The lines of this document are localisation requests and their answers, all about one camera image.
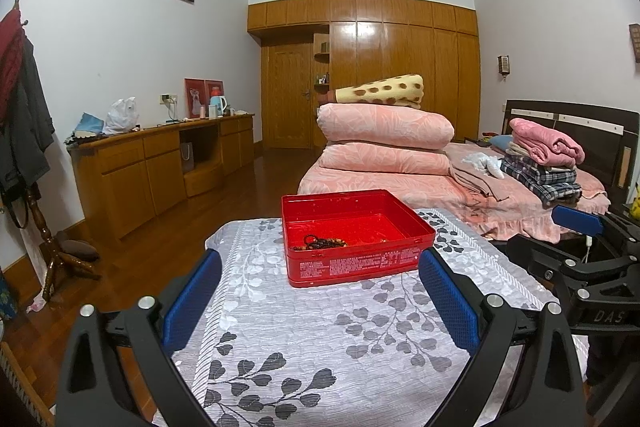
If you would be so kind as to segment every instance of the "baseboard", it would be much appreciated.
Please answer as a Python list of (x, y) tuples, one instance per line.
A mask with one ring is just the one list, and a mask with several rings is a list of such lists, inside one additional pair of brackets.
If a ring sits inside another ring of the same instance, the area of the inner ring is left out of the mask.
[(254, 158), (262, 156), (262, 140), (254, 142)]
[[(76, 241), (88, 241), (91, 242), (91, 234), (89, 227), (84, 219), (74, 223), (70, 227), (65, 229), (69, 239), (75, 239)], [(40, 251), (45, 260), (49, 260), (49, 252), (44, 243), (40, 244)], [(9, 287), (14, 292), (15, 298), (18, 300), (18, 304), (21, 306), (26, 304), (31, 298), (36, 296), (40, 291), (40, 282), (36, 276), (36, 272), (31, 266), (31, 261), (26, 255), (20, 257), (18, 261), (8, 266), (2, 271), (4, 279)]]
[(40, 282), (26, 255), (3, 270), (2, 275), (20, 307), (40, 291)]

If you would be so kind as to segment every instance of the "wooden coat stand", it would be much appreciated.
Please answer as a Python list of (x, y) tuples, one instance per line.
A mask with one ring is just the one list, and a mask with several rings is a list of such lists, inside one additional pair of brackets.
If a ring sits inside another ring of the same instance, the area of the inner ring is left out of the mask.
[[(15, 0), (14, 9), (20, 9), (20, 0)], [(29, 21), (25, 21), (22, 23), (22, 26), (26, 26)], [(47, 262), (49, 263), (47, 266), (47, 275), (45, 277), (45, 283), (42, 292), (42, 298), (49, 302), (51, 298), (51, 291), (53, 289), (53, 283), (55, 281), (55, 275), (57, 270), (60, 267), (64, 267), (67, 272), (71, 272), (71, 268), (79, 268), (89, 274), (94, 279), (99, 279), (100, 276), (96, 274), (94, 266), (91, 263), (87, 263), (86, 261), (82, 261), (78, 259), (78, 257), (65, 253), (60, 248), (58, 240), (53, 237), (49, 227), (47, 226), (47, 221), (42, 214), (38, 206), (38, 198), (40, 197), (39, 190), (36, 184), (33, 184), (31, 187), (25, 190), (25, 195), (27, 201), (27, 206), (31, 211), (31, 216), (33, 216), (33, 222), (35, 223), (38, 230), (40, 230), (40, 235), (44, 240), (46, 245), (46, 249), (49, 252), (49, 259)]]

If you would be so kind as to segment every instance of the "wooden dresser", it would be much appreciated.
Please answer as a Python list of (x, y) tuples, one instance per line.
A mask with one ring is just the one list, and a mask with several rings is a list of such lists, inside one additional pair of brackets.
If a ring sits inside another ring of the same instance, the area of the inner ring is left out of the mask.
[[(195, 120), (69, 147), (92, 237), (118, 244), (180, 201), (222, 185), (254, 160), (253, 117)], [(182, 142), (193, 144), (194, 169), (184, 174)]]

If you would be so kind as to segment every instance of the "screw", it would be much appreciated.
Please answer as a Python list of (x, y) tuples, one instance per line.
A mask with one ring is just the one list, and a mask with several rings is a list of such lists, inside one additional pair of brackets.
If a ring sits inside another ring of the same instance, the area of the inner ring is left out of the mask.
[(82, 317), (91, 317), (95, 312), (95, 308), (92, 304), (85, 304), (80, 308), (80, 314)]
[(549, 302), (546, 309), (549, 310), (549, 313), (554, 315), (559, 315), (562, 313), (562, 308), (560, 307), (560, 304), (558, 304), (557, 302)]
[(499, 308), (504, 304), (504, 300), (499, 295), (492, 293), (491, 295), (487, 295), (486, 297), (487, 304), (491, 306), (491, 308)]
[(156, 304), (156, 300), (152, 296), (147, 295), (138, 301), (138, 308), (148, 310), (152, 308), (154, 304)]

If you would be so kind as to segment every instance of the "pink quilt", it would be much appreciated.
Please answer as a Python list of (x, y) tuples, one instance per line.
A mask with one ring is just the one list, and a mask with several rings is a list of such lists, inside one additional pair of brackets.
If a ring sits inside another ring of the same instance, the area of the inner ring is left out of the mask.
[[(456, 146), (468, 147), (470, 153), (483, 151), (473, 144)], [(600, 181), (578, 169), (577, 182), (582, 186), (578, 210), (604, 213), (610, 201)], [(551, 220), (551, 209), (544, 209), (542, 202), (513, 178), (506, 176), (504, 183), (510, 197), (498, 202), (463, 188), (449, 176), (339, 171), (323, 169), (316, 162), (302, 178), (298, 194), (386, 188), (412, 208), (444, 208), (488, 239), (506, 241), (522, 233), (557, 243), (567, 230)]]
[(322, 151), (318, 165), (325, 169), (358, 172), (402, 172), (404, 174), (449, 173), (444, 152), (403, 149), (368, 142), (330, 143)]
[(454, 134), (441, 114), (369, 103), (323, 105), (318, 125), (331, 142), (357, 140), (429, 150), (442, 149)]

